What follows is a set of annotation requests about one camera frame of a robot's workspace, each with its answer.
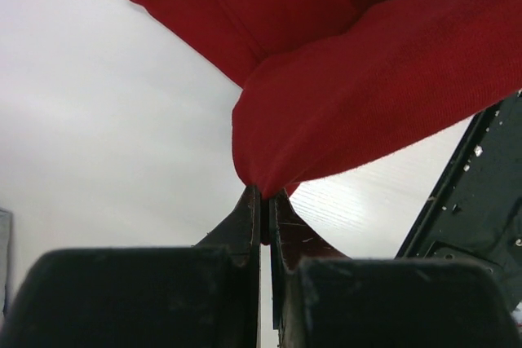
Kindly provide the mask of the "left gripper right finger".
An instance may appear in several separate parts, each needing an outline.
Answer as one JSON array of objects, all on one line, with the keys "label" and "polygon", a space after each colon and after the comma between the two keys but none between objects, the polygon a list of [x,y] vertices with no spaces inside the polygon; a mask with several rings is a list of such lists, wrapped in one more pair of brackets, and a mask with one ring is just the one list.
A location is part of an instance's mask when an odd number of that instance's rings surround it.
[{"label": "left gripper right finger", "polygon": [[288,196],[268,202],[272,322],[282,347],[518,347],[492,274],[465,258],[352,259]]}]

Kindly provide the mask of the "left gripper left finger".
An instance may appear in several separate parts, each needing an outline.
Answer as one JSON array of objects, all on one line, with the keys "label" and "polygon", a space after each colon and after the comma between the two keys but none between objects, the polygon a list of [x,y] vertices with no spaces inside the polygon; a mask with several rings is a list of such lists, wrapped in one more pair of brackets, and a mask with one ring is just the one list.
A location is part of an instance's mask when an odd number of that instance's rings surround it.
[{"label": "left gripper left finger", "polygon": [[4,347],[256,347],[260,195],[190,247],[61,249],[30,269]]}]

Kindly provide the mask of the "dark red t-shirt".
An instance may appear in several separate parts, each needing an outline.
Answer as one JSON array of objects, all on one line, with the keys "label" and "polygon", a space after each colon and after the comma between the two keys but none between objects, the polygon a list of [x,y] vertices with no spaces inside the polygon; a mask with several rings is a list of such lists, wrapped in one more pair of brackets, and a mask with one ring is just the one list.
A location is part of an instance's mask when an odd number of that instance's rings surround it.
[{"label": "dark red t-shirt", "polygon": [[241,88],[238,177],[270,197],[521,85],[521,0],[131,0]]}]

